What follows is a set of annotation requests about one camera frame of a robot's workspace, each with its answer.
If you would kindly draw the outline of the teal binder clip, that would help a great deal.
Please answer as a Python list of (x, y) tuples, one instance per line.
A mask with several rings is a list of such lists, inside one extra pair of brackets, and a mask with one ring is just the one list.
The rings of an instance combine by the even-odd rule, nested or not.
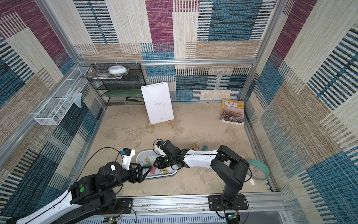
[(208, 151), (208, 146), (207, 145), (204, 145), (201, 149), (201, 151)]

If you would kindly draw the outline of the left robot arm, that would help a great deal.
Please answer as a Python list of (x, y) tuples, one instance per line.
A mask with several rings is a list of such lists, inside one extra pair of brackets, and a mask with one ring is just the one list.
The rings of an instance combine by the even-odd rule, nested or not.
[(12, 217), (8, 224), (75, 224), (88, 217), (113, 213), (118, 209), (115, 187), (126, 182), (141, 183), (151, 166), (131, 163), (128, 169), (116, 161), (99, 168), (96, 174), (82, 177), (54, 201), (23, 217)]

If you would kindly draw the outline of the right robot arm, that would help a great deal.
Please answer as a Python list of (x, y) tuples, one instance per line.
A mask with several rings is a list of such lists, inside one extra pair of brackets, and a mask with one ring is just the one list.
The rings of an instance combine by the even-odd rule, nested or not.
[(157, 141), (154, 152), (158, 157), (154, 167), (164, 169), (176, 166), (178, 169), (201, 167), (212, 169), (224, 182), (220, 200), (226, 206), (234, 206), (249, 171), (249, 162), (229, 147), (221, 145), (213, 151), (179, 149), (169, 140)]

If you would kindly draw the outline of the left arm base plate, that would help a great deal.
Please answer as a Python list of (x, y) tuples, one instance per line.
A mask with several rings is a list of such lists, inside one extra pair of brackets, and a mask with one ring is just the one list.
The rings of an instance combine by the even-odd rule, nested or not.
[(113, 214), (130, 214), (133, 198), (117, 198), (117, 205)]

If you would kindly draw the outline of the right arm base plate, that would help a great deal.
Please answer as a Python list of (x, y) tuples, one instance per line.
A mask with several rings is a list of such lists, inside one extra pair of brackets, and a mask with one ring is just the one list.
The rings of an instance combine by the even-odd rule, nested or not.
[(210, 211), (241, 211), (249, 209), (248, 201), (242, 194), (237, 195), (233, 203), (224, 200), (223, 197), (219, 195), (208, 196), (208, 203)]

